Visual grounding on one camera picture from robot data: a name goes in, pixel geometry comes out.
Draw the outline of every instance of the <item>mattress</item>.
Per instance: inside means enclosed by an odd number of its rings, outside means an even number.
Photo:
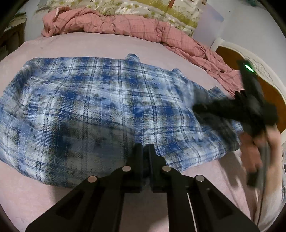
[[[142,63],[167,70],[178,68],[190,80],[211,89],[224,88],[203,69],[191,64],[159,43],[134,37],[92,33],[69,33],[25,42],[0,62],[0,96],[23,64],[35,57],[107,57],[124,59],[136,54]],[[246,186],[246,174],[239,162],[239,151],[229,153],[183,172],[188,176],[204,175],[249,218],[256,206],[255,192]],[[26,227],[71,189],[44,185],[27,178],[0,161],[0,204],[18,228]],[[126,194],[120,231],[168,231],[165,194],[153,194],[146,188],[141,194]]]

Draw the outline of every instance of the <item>metal rivet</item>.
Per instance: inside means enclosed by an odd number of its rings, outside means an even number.
[[[163,166],[163,167],[162,167],[162,170],[163,170],[164,172],[169,172],[169,171],[171,171],[171,167],[169,167],[169,166]]]
[[[131,167],[126,165],[126,166],[122,167],[122,170],[124,172],[129,172],[129,171],[131,171]]]
[[[90,177],[88,177],[88,182],[89,182],[89,183],[94,183],[94,182],[96,182],[96,181],[97,181],[96,176],[90,176]]]
[[[202,176],[202,175],[197,175],[197,176],[196,176],[196,180],[199,181],[199,182],[203,182],[203,181],[204,181],[204,176]]]

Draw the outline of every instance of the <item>carved headboard decoration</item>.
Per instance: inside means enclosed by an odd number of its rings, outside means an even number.
[[[257,55],[249,50],[217,38],[211,46],[224,62],[237,70],[237,60],[248,59],[257,73],[257,78],[264,92],[265,99],[276,105],[279,122],[277,127],[281,133],[282,144],[286,142],[286,88],[277,74]]]

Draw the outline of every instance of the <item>person's hand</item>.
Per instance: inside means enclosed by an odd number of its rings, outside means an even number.
[[[243,132],[240,135],[241,161],[247,172],[254,173],[257,169],[262,167],[263,164],[258,147],[264,146],[266,141],[268,141],[271,148],[270,166],[277,162],[281,162],[281,135],[276,126],[267,127],[266,133],[262,133],[254,139],[246,132]]]

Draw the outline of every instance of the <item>tree trunk print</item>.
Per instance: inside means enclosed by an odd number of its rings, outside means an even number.
[[[168,8],[169,8],[169,9],[171,9],[171,8],[173,7],[174,2],[175,2],[175,0],[171,0],[171,1],[169,2],[169,5],[168,5]]]

